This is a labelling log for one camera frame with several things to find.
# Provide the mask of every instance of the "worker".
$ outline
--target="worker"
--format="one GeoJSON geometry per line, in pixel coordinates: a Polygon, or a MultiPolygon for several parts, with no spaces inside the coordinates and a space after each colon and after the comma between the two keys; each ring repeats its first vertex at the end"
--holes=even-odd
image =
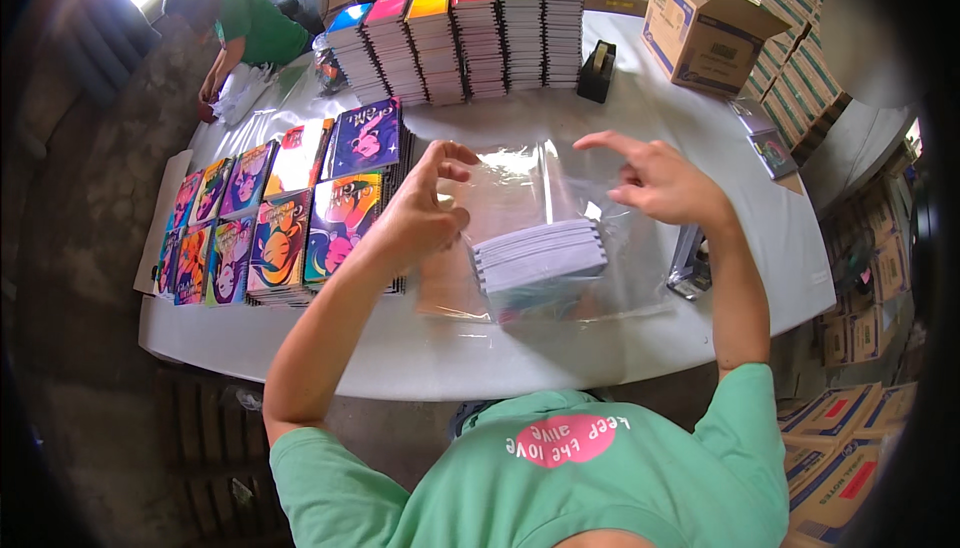
{"type": "Polygon", "coordinates": [[[199,88],[200,102],[216,101],[239,63],[286,65],[312,49],[310,33],[269,0],[163,0],[163,14],[181,19],[203,37],[216,31],[220,53],[199,88]]]}
{"type": "MultiPolygon", "coordinates": [[[[663,142],[606,131],[574,148],[622,155],[612,200],[664,223],[696,223],[709,241],[719,383],[693,434],[634,404],[540,391],[472,411],[413,493],[337,441],[325,417],[383,288],[456,242],[470,221],[462,208],[438,206],[436,183],[468,181],[467,167],[479,160],[464,146],[433,142],[267,373],[270,467],[299,548],[769,548],[784,539],[785,448],[766,364],[770,314],[737,213],[663,142]]],[[[379,439],[391,445],[389,436],[379,439]]]]}

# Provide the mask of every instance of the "green t-shirt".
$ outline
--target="green t-shirt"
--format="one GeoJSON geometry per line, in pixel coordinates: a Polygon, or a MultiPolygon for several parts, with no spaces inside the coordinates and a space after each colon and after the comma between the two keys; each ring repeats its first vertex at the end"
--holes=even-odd
{"type": "Polygon", "coordinates": [[[412,494],[316,428],[283,434],[270,467],[299,548],[547,548],[593,529],[770,548],[787,528],[784,454],[770,368],[744,364],[693,434],[637,405],[541,391],[474,415],[412,494]]]}
{"type": "Polygon", "coordinates": [[[240,61],[251,65],[288,64],[300,56],[310,36],[269,0],[220,0],[220,18],[213,27],[221,45],[246,36],[240,61]]]}

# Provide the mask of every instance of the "hair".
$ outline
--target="hair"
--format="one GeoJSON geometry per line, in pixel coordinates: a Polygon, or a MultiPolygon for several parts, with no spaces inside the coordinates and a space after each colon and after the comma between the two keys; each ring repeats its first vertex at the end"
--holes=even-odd
{"type": "Polygon", "coordinates": [[[220,14],[220,0],[163,0],[163,14],[182,17],[195,32],[204,33],[220,14]]]}

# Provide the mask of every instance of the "yellow notebook cover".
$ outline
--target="yellow notebook cover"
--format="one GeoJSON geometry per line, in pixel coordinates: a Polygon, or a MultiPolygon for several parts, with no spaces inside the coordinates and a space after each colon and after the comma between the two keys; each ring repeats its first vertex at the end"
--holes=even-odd
{"type": "Polygon", "coordinates": [[[414,0],[407,12],[407,21],[446,13],[449,4],[450,0],[414,0]]]}

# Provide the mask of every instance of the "pink heart graphic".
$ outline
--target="pink heart graphic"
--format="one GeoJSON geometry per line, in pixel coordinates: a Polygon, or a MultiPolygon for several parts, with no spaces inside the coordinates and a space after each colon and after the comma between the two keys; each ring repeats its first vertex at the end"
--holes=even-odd
{"type": "Polygon", "coordinates": [[[561,414],[551,416],[521,431],[510,450],[546,468],[554,468],[572,460],[586,462],[603,454],[614,441],[617,427],[630,423],[625,418],[596,414],[561,414]]]}

